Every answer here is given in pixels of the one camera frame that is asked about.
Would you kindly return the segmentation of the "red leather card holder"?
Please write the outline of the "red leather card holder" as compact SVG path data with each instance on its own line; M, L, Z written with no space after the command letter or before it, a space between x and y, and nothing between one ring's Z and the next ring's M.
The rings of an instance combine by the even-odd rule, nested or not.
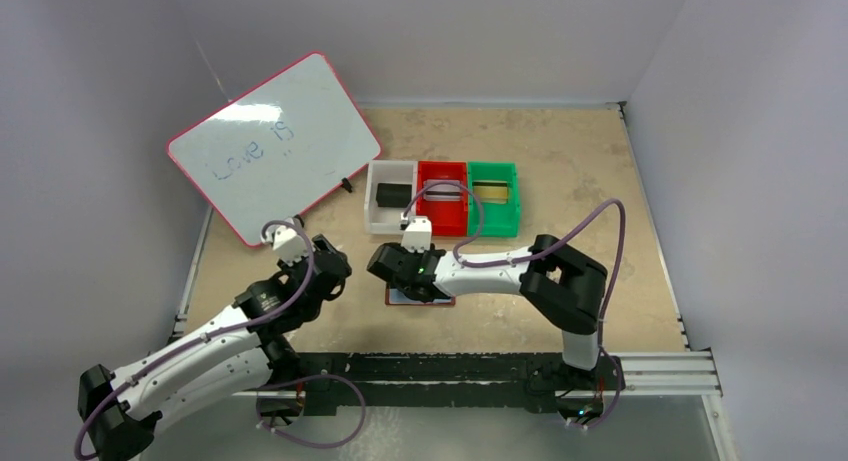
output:
M436 298L432 301L420 301L407 297L395 288L387 288L385 304L387 306L454 306L455 298Z

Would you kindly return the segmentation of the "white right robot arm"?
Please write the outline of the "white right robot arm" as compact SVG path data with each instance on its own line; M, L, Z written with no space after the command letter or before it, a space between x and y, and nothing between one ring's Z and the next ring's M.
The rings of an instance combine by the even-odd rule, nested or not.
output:
M600 359L601 323L617 274L550 234L510 251L466 255L384 243L367 271L420 303L471 294L521 296L561 331L563 362L583 371Z

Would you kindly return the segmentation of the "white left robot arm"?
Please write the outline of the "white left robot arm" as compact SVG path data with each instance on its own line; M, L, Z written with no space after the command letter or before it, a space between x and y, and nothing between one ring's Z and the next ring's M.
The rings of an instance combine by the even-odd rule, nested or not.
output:
M322 235L279 228L271 242L278 269L250 284L210 321L165 348L80 377L77 460L131 460L166 428L234 393L301 388L309 372L286 335L315 320L352 274L347 255Z

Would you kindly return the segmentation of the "black card in bin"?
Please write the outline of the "black card in bin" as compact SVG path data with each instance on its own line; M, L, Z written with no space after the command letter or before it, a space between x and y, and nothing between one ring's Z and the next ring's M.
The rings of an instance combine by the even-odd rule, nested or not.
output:
M381 182L377 184L375 201L379 208L403 209L409 205L412 196L411 184Z

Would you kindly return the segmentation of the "gold card in bin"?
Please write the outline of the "gold card in bin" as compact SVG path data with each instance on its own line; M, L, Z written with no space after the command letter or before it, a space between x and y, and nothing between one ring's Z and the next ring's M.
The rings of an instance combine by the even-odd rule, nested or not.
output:
M489 204L507 204L510 201L510 186L506 181L482 180L472 184L474 195Z

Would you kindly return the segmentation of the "red plastic bin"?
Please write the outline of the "red plastic bin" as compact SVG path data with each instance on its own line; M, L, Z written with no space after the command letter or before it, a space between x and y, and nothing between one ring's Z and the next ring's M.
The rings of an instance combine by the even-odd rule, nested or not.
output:
M468 229L468 195L453 185L438 185L437 181L467 184L465 162L419 161L417 189L426 189L416 201L416 214L426 216L432 224L433 235L462 237Z

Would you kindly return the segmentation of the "green plastic bin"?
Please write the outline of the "green plastic bin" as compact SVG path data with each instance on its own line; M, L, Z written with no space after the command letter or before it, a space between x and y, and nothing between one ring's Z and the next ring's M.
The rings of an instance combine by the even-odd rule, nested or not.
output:
M473 235L483 213L482 236L512 238L518 235L521 197L517 169L513 163L468 162L468 187L481 202L482 210L469 199L468 235Z

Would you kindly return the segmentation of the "pink framed whiteboard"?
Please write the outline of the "pink framed whiteboard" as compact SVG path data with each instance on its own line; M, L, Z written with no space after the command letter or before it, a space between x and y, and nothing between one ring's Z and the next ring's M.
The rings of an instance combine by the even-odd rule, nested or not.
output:
M187 128L167 153L249 247L382 151L328 58L312 52Z

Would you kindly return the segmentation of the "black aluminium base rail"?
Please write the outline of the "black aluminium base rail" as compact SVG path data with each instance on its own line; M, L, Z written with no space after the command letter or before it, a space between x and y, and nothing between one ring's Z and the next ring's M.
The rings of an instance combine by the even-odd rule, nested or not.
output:
M720 383L708 352L625 353L603 357L586 372L557 353L302 353L307 371L323 377L301 388L267 391L302 402L307 416L330 416L343 406L520 408L558 413L571 421L609 411L617 396L717 394Z

